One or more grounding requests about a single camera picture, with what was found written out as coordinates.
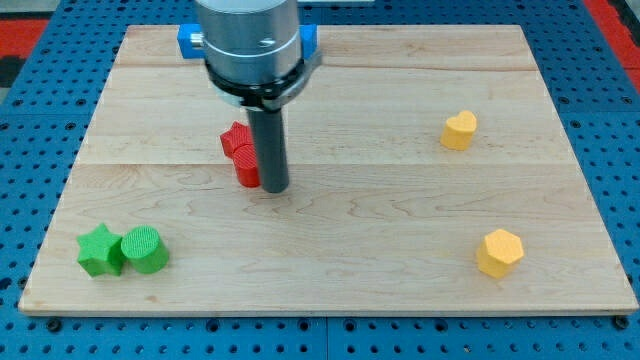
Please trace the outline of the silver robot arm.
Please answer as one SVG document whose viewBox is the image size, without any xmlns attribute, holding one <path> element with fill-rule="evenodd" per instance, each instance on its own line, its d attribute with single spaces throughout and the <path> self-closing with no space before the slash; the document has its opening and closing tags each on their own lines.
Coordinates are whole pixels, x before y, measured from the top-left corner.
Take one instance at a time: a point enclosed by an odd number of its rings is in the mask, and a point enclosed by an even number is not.
<svg viewBox="0 0 640 360">
<path fill-rule="evenodd" d="M 301 27 L 296 0 L 196 0 L 201 48 L 213 85 L 246 110 L 262 188 L 289 185 L 282 109 L 321 62 L 315 28 Z"/>
</svg>

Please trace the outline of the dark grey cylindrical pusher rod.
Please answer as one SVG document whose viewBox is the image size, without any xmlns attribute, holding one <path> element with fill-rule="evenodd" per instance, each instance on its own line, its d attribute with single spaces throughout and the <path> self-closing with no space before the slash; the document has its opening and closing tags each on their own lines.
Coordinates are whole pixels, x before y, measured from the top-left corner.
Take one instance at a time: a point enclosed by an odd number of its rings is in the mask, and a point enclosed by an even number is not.
<svg viewBox="0 0 640 360">
<path fill-rule="evenodd" d="M 258 174 L 268 193 L 281 193 L 289 185 L 283 116 L 276 111 L 247 111 Z"/>
</svg>

